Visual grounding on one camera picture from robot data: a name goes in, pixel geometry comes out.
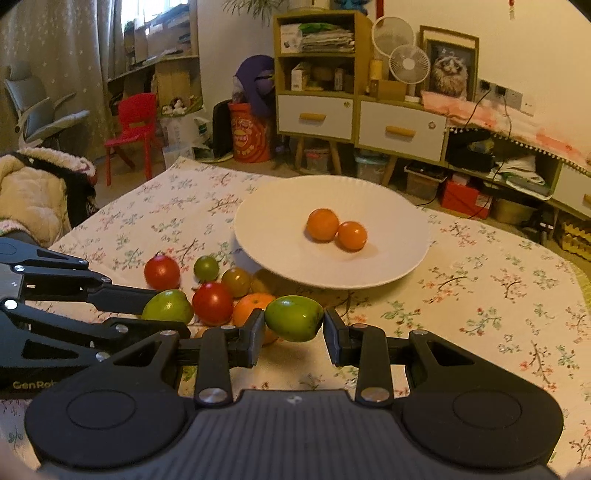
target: gray chair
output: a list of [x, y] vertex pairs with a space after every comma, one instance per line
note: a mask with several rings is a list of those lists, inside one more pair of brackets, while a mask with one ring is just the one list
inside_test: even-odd
[[58, 135], [66, 128], [81, 123], [90, 115], [88, 110], [82, 110], [56, 118], [57, 108], [76, 93], [69, 93], [52, 102], [41, 80], [31, 73], [31, 65], [27, 61], [13, 63], [4, 83], [18, 115], [14, 129], [20, 134], [18, 148], [37, 147], [49, 138], [58, 140]]

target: red plastic chair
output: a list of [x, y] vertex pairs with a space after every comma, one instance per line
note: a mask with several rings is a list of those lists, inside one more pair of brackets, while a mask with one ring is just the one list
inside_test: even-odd
[[[134, 142], [144, 142], [144, 170], [146, 180], [152, 178], [152, 162], [150, 158], [150, 146], [154, 144], [156, 148], [162, 148], [156, 140], [156, 95], [154, 93], [139, 93], [119, 104], [119, 123], [123, 131], [117, 138], [112, 138], [105, 142], [107, 150], [106, 172], [107, 186], [111, 185], [111, 148], [123, 159], [131, 168], [135, 164], [125, 154], [121, 145]], [[131, 127], [132, 124], [143, 125]]]

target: drawer handle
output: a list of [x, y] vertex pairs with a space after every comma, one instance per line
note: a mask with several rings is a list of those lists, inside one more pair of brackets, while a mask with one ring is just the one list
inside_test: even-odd
[[326, 115], [323, 113], [300, 113], [300, 120], [309, 120], [311, 122], [324, 122]]
[[392, 134], [392, 135], [400, 135], [401, 137], [407, 137], [407, 138], [412, 138], [417, 134], [417, 132], [415, 130], [410, 130], [408, 128], [402, 128], [402, 127], [394, 127], [392, 125], [388, 125], [386, 127], [386, 133]]

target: yellow container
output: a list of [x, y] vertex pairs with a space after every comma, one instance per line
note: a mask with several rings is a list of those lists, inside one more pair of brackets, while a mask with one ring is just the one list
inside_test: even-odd
[[515, 203], [510, 200], [496, 199], [493, 205], [491, 216], [498, 222], [509, 225], [520, 225], [530, 219], [535, 208]]

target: white fan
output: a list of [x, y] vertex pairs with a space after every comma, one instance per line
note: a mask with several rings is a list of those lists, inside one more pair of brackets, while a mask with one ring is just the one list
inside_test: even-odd
[[398, 17], [378, 18], [371, 29], [371, 38], [376, 53], [386, 58], [400, 45], [414, 44], [412, 27]]
[[392, 75], [399, 82], [410, 85], [407, 100], [416, 102], [415, 85], [421, 83], [431, 72], [431, 61], [427, 54], [414, 45], [400, 45], [395, 48], [389, 58]]

